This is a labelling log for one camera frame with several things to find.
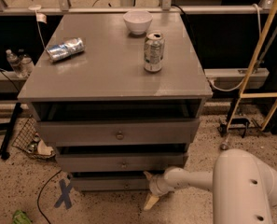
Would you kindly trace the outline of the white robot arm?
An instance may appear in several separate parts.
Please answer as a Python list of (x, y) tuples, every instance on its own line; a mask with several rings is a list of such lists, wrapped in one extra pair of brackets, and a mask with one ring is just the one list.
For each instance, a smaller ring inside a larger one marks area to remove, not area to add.
[(211, 172), (189, 172), (169, 167), (161, 175), (145, 174), (149, 181), (145, 210), (169, 192), (189, 187), (213, 193), (214, 224), (273, 224), (277, 207), (277, 171), (253, 154), (229, 149), (222, 152)]

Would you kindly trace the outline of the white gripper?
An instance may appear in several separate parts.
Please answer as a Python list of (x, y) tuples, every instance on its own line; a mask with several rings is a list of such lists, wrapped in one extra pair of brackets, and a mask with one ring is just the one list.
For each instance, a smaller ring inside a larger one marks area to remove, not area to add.
[(167, 173), (151, 174), (143, 171), (146, 179), (149, 181), (149, 189), (145, 199), (144, 210), (150, 210), (158, 201), (159, 197), (169, 192), (175, 191), (175, 178)]

